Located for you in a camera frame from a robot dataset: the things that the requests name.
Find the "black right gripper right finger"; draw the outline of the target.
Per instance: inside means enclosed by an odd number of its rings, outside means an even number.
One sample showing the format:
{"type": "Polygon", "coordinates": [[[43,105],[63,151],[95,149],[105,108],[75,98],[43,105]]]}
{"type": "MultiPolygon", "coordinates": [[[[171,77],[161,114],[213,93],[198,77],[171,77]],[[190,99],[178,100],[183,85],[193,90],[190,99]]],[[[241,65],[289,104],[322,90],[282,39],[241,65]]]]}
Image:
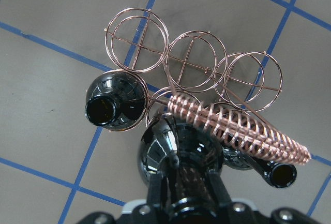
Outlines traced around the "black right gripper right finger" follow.
{"type": "Polygon", "coordinates": [[[207,184],[209,190],[218,206],[226,206],[231,203],[231,197],[220,177],[220,173],[216,171],[207,172],[207,184]]]}

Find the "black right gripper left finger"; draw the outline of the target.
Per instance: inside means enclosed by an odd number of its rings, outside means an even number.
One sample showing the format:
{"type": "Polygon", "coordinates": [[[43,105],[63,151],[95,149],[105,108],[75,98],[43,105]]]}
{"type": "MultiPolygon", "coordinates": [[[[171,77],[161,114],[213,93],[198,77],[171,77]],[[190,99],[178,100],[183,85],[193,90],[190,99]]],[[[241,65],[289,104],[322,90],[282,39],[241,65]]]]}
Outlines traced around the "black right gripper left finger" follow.
{"type": "Polygon", "coordinates": [[[169,182],[163,172],[150,174],[146,202],[159,210],[169,209],[171,205],[169,182]]]}

